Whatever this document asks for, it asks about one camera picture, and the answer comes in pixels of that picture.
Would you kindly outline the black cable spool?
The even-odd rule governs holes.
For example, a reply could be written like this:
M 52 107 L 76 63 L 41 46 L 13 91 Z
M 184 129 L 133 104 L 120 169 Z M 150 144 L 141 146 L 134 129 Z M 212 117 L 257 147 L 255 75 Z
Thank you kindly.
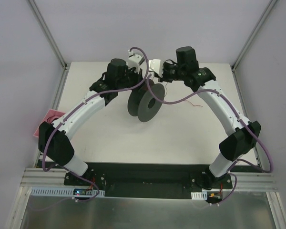
M 138 117 L 140 122 L 148 122 L 155 117 L 162 106 L 150 93 L 147 83 L 133 89 L 127 103 L 128 113 Z

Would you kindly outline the pink plastic box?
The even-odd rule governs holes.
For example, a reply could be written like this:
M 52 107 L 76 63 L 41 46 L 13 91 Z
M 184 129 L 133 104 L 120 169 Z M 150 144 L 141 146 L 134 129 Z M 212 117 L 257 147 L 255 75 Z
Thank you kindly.
M 59 119 L 64 115 L 65 115 L 64 112 L 57 111 L 54 109 L 49 109 L 46 115 L 44 116 L 42 123 L 47 122 L 48 124 L 51 124 L 54 120 Z

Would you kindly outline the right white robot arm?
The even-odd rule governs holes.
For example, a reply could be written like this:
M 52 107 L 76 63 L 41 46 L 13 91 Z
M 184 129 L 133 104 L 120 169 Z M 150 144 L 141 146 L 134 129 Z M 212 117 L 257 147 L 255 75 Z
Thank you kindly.
M 182 81 L 204 100 L 222 124 L 226 139 L 219 144 L 219 154 L 196 184 L 206 190 L 218 187 L 236 161 L 256 146 L 261 125 L 251 122 L 226 98 L 213 72 L 199 67 L 195 49 L 185 46 L 176 49 L 177 61 L 166 60 L 160 81 Z

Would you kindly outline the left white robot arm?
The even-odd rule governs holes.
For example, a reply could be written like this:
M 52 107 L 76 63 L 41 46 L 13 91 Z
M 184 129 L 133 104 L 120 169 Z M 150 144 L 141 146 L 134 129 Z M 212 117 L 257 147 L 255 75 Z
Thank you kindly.
M 80 159 L 71 144 L 78 129 L 95 113 L 107 106 L 120 92 L 143 86 L 148 76 L 149 61 L 138 54 L 128 61 L 114 58 L 101 77 L 89 88 L 86 95 L 70 111 L 58 119 L 43 121 L 38 128 L 38 150 L 56 165 L 72 173 L 80 185 L 91 181 L 92 170 Z

